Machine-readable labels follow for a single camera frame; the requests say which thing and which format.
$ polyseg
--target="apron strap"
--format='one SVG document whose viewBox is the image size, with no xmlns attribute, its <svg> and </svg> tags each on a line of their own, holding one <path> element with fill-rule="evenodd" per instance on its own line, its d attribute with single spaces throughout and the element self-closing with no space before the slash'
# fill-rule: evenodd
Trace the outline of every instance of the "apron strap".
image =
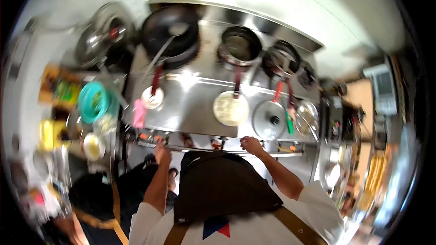
<svg viewBox="0 0 436 245">
<path fill-rule="evenodd" d="M 180 245 L 183 237 L 185 237 L 186 231 L 188 231 L 189 225 L 190 223 L 174 224 L 166 236 L 163 245 Z"/>
<path fill-rule="evenodd" d="M 327 242 L 317 232 L 285 207 L 281 206 L 272 213 L 304 245 L 327 245 Z M 189 225 L 189 223 L 174 224 L 163 245 L 181 245 Z"/>
<path fill-rule="evenodd" d="M 103 222 L 100 219 L 91 216 L 90 214 L 86 214 L 82 210 L 77 209 L 75 207 L 73 207 L 73 212 L 76 214 L 78 219 L 89 224 L 90 226 L 93 226 L 94 228 L 114 230 L 121 243 L 123 243 L 123 245 L 129 245 L 129 240 L 120 225 L 121 205 L 119 202 L 118 188 L 115 182 L 112 182 L 112 195 L 113 195 L 113 215 L 115 216 L 114 219 Z"/>
<path fill-rule="evenodd" d="M 119 203 L 119 193 L 116 187 L 116 182 L 112 182 L 112 195 L 113 195 L 113 215 L 117 220 L 118 224 L 121 223 L 121 205 Z"/>
<path fill-rule="evenodd" d="M 327 242 L 317 232 L 283 206 L 272 213 L 304 245 L 327 245 Z"/>
</svg>

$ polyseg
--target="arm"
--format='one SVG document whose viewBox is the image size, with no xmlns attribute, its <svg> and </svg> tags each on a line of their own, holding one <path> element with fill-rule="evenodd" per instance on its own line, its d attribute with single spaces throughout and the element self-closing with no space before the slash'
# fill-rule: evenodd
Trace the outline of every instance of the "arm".
<svg viewBox="0 0 436 245">
<path fill-rule="evenodd" d="M 156 145 L 155 154 L 159 167 L 144 194 L 143 202 L 150 204 L 162 215 L 166 208 L 168 191 L 168 170 L 171 163 L 170 149 L 163 146 L 163 141 Z"/>
<path fill-rule="evenodd" d="M 285 166 L 271 157 L 254 137 L 244 137 L 241 139 L 241 147 L 250 154 L 258 157 L 271 174 L 277 188 L 286 197 L 298 200 L 304 185 L 302 181 Z"/>
</svg>

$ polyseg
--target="frying pan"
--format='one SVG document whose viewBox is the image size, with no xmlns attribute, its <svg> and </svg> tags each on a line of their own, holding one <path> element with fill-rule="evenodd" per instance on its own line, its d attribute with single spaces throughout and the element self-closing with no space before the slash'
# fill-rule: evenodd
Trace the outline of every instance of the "frying pan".
<svg viewBox="0 0 436 245">
<path fill-rule="evenodd" d="M 182 54 L 198 41 L 198 16 L 193 9 L 179 5 L 157 9 L 145 19 L 141 29 L 141 41 L 150 58 L 153 58 L 172 36 L 169 28 L 175 23 L 186 23 L 188 29 L 171 41 L 162 56 L 174 57 Z"/>
<path fill-rule="evenodd" d="M 276 53 L 280 53 L 283 55 L 282 58 L 284 58 L 284 60 L 281 63 L 277 62 L 277 57 L 275 56 Z M 289 99 L 287 108 L 293 108 L 295 105 L 295 97 L 293 95 L 290 77 L 292 77 L 296 73 L 302 72 L 301 57 L 298 52 L 288 42 L 279 40 L 274 44 L 274 46 L 268 49 L 268 52 L 263 58 L 263 64 L 265 71 L 269 70 L 270 72 L 268 76 L 270 76 L 271 78 L 276 77 L 280 79 L 280 81 L 277 83 L 273 102 L 277 101 L 280 94 L 280 89 L 282 87 L 282 83 L 284 81 L 288 86 Z"/>
</svg>

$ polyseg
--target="black wok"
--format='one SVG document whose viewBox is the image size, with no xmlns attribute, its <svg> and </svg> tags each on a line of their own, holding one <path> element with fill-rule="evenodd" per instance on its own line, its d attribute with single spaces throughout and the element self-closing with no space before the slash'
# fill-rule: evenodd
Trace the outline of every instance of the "black wok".
<svg viewBox="0 0 436 245">
<path fill-rule="evenodd" d="M 188 30 L 174 38 L 164 57 L 174 57 L 191 48 L 198 41 L 198 16 L 196 12 L 183 6 L 167 6 L 151 13 L 142 25 L 142 44 L 150 58 L 153 58 L 171 37 L 168 29 L 175 23 L 188 24 Z"/>
</svg>

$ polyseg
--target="pan handle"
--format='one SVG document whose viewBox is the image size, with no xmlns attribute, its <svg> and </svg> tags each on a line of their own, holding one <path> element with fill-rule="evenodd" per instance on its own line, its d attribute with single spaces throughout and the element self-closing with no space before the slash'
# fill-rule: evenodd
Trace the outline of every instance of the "pan handle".
<svg viewBox="0 0 436 245">
<path fill-rule="evenodd" d="M 272 102 L 277 102 L 277 100 L 279 99 L 280 90 L 282 89 L 282 84 L 283 81 L 279 81 L 279 83 L 277 84 L 277 87 L 275 88 L 275 96 L 273 97 Z"/>
<path fill-rule="evenodd" d="M 286 78 L 286 85 L 288 86 L 288 94 L 289 94 L 288 109 L 294 108 L 295 107 L 295 97 L 294 97 L 294 91 L 292 90 L 292 86 L 291 86 L 291 79 Z"/>
<path fill-rule="evenodd" d="M 239 98 L 239 88 L 241 86 L 241 70 L 239 67 L 235 68 L 235 92 L 233 93 L 233 98 Z"/>
<path fill-rule="evenodd" d="M 162 68 L 163 68 L 163 62 L 159 63 L 156 66 L 156 71 L 154 73 L 154 78 L 153 78 L 153 84 L 151 86 L 151 96 L 154 96 L 156 94 L 157 87 L 159 86 L 159 77 L 161 76 Z"/>
</svg>

